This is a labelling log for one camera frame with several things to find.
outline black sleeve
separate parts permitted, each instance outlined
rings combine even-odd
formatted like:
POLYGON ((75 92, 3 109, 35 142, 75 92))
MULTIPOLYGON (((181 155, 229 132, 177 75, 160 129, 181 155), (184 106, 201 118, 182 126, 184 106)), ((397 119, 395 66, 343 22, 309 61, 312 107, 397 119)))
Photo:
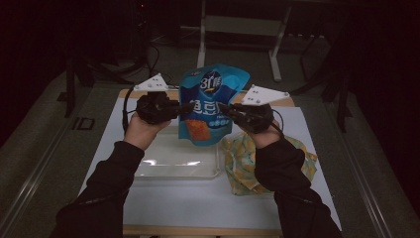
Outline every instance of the black sleeve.
POLYGON ((117 142, 87 180, 86 189, 56 216, 53 238, 123 237, 123 206, 145 152, 117 142))
POLYGON ((256 151, 255 174, 261 185, 274 191, 278 216, 285 238, 342 237, 327 205, 310 188, 301 171, 302 150, 281 139, 256 151))

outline snack bag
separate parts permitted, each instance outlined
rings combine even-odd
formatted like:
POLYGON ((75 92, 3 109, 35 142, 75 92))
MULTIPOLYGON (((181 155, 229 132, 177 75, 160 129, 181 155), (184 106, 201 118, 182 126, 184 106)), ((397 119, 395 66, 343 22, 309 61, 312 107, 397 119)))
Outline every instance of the snack bag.
POLYGON ((195 107, 193 112, 179 116, 179 139, 211 146, 231 133, 232 120, 220 112, 217 102, 229 105, 248 79, 246 71, 224 64, 188 71, 179 84, 179 102, 195 102, 195 107))

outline crumpled wrapper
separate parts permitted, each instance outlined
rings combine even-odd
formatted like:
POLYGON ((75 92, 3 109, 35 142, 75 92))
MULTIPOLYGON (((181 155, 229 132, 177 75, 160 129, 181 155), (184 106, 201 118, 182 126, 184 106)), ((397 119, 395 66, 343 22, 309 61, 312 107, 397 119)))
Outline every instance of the crumpled wrapper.
MULTIPOLYGON (((316 172, 315 164, 318 157, 307 152, 306 146, 294 138, 284 136, 295 148, 305 153, 305 162, 302 172, 309 180, 313 180, 316 172)), ((225 137, 222 142, 222 149, 225 154, 225 170, 234 195, 266 194, 272 193, 263 187, 256 179, 254 169, 256 168, 256 145, 253 139, 246 134, 240 133, 235 137, 225 137)))

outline white paper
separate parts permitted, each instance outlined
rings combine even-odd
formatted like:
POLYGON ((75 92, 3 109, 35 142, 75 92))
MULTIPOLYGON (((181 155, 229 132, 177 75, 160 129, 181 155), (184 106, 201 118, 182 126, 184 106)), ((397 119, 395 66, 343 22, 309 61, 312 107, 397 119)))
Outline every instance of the white paper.
MULTIPOLYGON (((96 164, 111 155, 116 141, 123 139, 123 98, 116 102, 104 135, 93 158, 86 179, 96 164)), ((135 109, 136 99, 130 99, 128 111, 135 109)), ((293 137, 316 154, 305 118, 300 108, 273 107, 284 120, 284 134, 293 137)), ((234 126, 233 133, 239 132, 234 126)), ((341 229, 340 220, 321 169, 322 158, 316 163, 317 172, 312 188, 330 207, 331 216, 341 229)), ((124 224, 152 226, 216 227, 245 229, 280 229, 277 206, 272 195, 235 196, 231 193, 226 172, 209 180, 142 180, 136 179, 124 207, 124 224)))

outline black wire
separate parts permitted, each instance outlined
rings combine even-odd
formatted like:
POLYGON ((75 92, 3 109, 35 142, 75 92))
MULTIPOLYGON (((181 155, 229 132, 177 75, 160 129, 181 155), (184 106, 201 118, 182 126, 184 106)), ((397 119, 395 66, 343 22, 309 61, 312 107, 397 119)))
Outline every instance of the black wire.
POLYGON ((127 112, 127 102, 129 101, 130 94, 134 90, 134 85, 130 87, 129 91, 126 94, 126 97, 124 98, 124 106, 123 106, 123 129, 124 129, 124 135, 127 132, 127 129, 129 128, 129 113, 127 112))
POLYGON ((274 109, 272 109, 272 111, 273 112, 275 112, 279 117, 280 117, 280 122, 281 122, 281 131, 283 131, 284 130, 284 120, 283 120, 283 117, 281 116, 281 114, 278 112, 278 111, 276 111, 276 110, 274 110, 274 109))

